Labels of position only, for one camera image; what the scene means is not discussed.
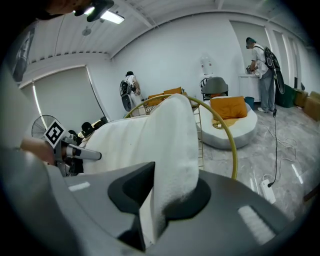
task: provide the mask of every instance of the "gray pants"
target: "gray pants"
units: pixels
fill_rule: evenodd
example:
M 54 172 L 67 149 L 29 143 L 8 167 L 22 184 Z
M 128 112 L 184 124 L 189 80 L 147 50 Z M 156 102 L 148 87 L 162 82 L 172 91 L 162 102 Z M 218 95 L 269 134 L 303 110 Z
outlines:
M 261 95 L 261 108 L 263 111 L 268 112 L 275 109 L 275 83 L 274 72 L 271 69 L 262 76 L 259 81 L 260 95 Z

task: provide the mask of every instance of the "shoe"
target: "shoe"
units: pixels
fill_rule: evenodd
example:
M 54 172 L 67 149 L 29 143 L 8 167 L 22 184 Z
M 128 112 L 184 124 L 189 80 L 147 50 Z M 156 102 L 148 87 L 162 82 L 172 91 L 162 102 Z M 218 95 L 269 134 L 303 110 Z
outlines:
M 261 107 L 258 107 L 258 110 L 259 110 L 260 112 L 263 112 L 263 113 L 268 113 L 268 112 L 264 111 Z

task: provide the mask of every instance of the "gold metal hoop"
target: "gold metal hoop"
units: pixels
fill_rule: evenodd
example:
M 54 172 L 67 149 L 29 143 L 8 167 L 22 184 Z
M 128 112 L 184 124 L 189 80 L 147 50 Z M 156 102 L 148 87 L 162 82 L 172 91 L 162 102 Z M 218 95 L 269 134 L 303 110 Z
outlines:
M 132 109 L 124 118 L 129 118 L 130 115 L 133 113 L 133 111 L 135 111 L 136 109 L 140 108 L 141 106 L 143 106 L 145 103 L 148 103 L 152 100 L 156 100 L 156 99 L 163 99 L 163 98 L 168 98 L 170 96 L 172 96 L 173 94 L 164 94 L 164 95 L 159 95 L 150 99 L 145 100 L 143 103 L 139 104 L 138 106 L 136 106 L 134 109 Z M 232 150 L 232 160 L 233 160 L 233 167 L 232 167 L 232 176 L 231 178 L 236 180 L 237 179 L 237 174 L 238 174 L 238 157 L 237 157 L 237 147 L 236 147 L 236 143 L 234 138 L 232 137 L 232 134 L 228 128 L 228 126 L 226 125 L 225 121 L 221 118 L 221 116 L 214 111 L 210 106 L 208 106 L 207 104 L 205 104 L 204 102 L 202 102 L 201 100 L 198 100 L 197 98 L 192 98 L 189 97 L 187 95 L 184 95 L 185 97 L 187 97 L 190 101 L 196 102 L 198 105 L 203 106 L 205 109 L 209 110 L 214 117 L 216 117 L 218 119 L 218 121 L 221 123 L 223 129 L 226 132 L 226 135 L 228 136 L 228 139 L 230 141 L 231 144 L 231 150 Z

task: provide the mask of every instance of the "white table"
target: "white table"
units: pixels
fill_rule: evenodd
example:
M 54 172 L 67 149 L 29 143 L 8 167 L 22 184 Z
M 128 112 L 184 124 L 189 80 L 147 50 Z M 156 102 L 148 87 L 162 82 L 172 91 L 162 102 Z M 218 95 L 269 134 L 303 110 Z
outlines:
M 238 77 L 240 95 L 244 97 L 253 97 L 254 102 L 261 102 L 259 77 L 255 74 L 240 74 Z

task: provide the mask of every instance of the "power strip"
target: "power strip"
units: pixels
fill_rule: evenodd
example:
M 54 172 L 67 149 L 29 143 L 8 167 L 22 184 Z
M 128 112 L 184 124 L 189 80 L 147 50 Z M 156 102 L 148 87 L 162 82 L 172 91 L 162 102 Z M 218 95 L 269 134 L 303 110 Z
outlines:
M 268 187 L 270 181 L 265 179 L 261 182 L 261 188 L 264 195 L 264 198 L 267 199 L 271 204 L 276 202 L 275 194 L 272 187 Z

